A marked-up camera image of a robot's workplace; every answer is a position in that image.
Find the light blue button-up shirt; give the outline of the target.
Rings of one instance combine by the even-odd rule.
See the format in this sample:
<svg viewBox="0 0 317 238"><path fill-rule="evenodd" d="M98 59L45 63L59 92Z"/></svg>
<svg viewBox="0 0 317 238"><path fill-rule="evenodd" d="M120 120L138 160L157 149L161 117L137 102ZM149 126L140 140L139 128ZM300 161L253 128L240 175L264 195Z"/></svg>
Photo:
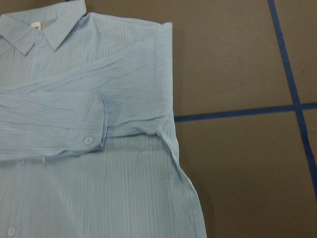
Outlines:
<svg viewBox="0 0 317 238"><path fill-rule="evenodd" d="M1 15L1 237L206 237L179 163L172 28L83 0Z"/></svg>

